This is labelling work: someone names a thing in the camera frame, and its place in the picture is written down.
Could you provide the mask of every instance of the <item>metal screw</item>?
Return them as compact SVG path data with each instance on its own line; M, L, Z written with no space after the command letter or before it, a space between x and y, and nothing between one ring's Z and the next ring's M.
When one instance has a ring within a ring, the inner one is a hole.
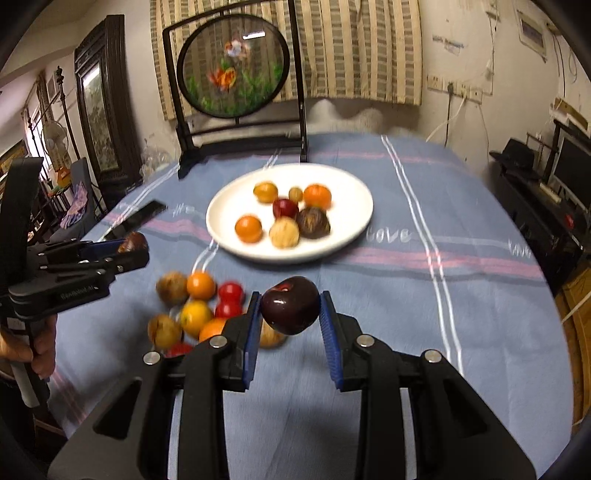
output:
M216 335L215 337L212 337L212 339L209 341L209 344L214 348L221 348L226 346L227 342L228 339L226 339L226 337L223 335Z
M359 335L357 337L357 343L359 346L367 348L367 347L372 346L375 343L375 339L371 335L363 334L363 335Z
M144 355L144 363L146 365L155 365L160 362L160 354L158 352L148 352Z
M439 353L437 350L427 350L425 352L425 360L427 360L427 362L430 364L438 364L442 358L443 357L441 353Z

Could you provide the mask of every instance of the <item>television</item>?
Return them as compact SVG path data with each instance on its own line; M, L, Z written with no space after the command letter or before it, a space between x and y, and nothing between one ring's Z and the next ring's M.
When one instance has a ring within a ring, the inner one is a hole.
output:
M568 198L586 212L591 207L591 153L576 140L564 137L554 180L566 191Z

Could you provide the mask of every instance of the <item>striped curtain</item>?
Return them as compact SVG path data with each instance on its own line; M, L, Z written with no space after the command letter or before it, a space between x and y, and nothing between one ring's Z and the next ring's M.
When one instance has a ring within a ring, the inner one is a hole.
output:
M183 18L233 2L150 0L152 51L166 120L175 118L162 30ZM423 57L418 0L301 0L295 3L308 98L364 98L421 104ZM290 49L290 74L275 101L297 97L287 1L236 8L279 28ZM189 35L211 17L172 32L176 59ZM183 111L195 111L181 95Z

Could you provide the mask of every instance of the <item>phone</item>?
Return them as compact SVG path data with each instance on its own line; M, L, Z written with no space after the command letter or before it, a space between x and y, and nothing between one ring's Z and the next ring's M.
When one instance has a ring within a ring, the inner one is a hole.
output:
M106 235L105 240L119 240L127 234L135 232L139 227L148 223L156 215L159 215L168 208L158 200L152 200L144 205L137 212L126 218L119 225L114 226Z

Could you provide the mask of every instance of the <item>window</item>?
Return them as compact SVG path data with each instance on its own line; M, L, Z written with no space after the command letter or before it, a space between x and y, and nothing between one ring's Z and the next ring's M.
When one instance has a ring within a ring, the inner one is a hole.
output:
M32 157L39 156L43 158L41 178L43 180L49 180L49 172L53 167L51 165L51 159L43 146L43 125L41 124L41 113L39 109L33 113L31 125L33 126L33 133L27 128L27 147Z
M544 30L532 18L517 10L519 39L523 45L539 53L542 58L546 58L546 44L544 41Z

